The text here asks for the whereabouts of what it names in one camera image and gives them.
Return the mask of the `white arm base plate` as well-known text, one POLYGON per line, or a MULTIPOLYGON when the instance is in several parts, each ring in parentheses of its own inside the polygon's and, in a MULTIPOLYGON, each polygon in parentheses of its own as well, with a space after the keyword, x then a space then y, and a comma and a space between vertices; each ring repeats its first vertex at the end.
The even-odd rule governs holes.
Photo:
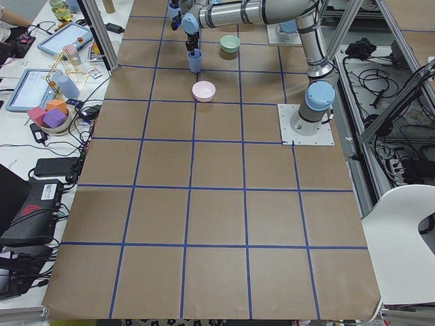
POLYGON ((279 126, 283 145, 334 146, 328 114, 320 122, 306 122, 298 114, 300 105, 278 104, 279 126))

